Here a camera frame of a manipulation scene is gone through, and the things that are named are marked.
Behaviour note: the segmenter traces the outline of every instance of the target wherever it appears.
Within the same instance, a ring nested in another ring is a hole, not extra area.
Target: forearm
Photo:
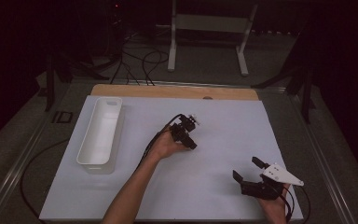
[[[103,223],[133,223],[157,165],[158,159],[150,155],[145,158],[112,201],[103,217]]]

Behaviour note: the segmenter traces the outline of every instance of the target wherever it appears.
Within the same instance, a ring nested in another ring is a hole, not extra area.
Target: human arm
[[[103,217],[103,224],[133,223],[138,214],[147,184],[156,170],[158,162],[170,157],[174,152],[184,149],[187,149],[187,147],[173,142],[170,132],[163,132],[138,169],[127,180],[110,204]]]
[[[287,189],[289,189],[289,184],[283,185],[283,198],[286,198]],[[263,208],[264,214],[269,223],[271,224],[285,224],[286,216],[285,216],[285,202],[282,198],[278,197],[276,200],[263,200],[257,198],[260,203],[261,208]]]

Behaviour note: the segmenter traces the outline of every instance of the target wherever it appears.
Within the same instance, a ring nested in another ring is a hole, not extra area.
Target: white metal stand
[[[243,34],[242,42],[236,47],[241,75],[248,76],[243,50],[251,33],[257,5],[253,5],[249,18],[229,18],[215,16],[186,15],[176,13],[176,0],[172,0],[171,47],[168,60],[168,71],[175,70],[176,60],[176,29],[218,31]]]

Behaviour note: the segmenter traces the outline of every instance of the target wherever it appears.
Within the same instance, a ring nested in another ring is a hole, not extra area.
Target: white plastic container
[[[108,175],[115,170],[124,113],[118,97],[101,97],[95,103],[77,163],[93,175]]]

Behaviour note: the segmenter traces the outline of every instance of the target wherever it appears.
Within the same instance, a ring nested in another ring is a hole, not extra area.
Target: dark background
[[[247,4],[179,2],[178,8],[185,13],[217,16],[240,16]],[[120,8],[112,9],[116,4]],[[93,42],[97,37],[105,46],[107,35],[115,36],[114,29],[106,28],[105,17],[111,17],[110,21],[119,17],[123,26],[153,35],[156,24],[171,23],[171,7],[166,0],[0,0],[0,129],[38,92],[34,78],[46,70],[46,55],[52,47],[89,62],[90,55],[115,51]],[[84,32],[91,27],[94,30]],[[286,65],[306,65],[314,71],[313,84],[321,89],[358,161],[358,1],[260,1],[253,29],[258,35],[301,32]]]

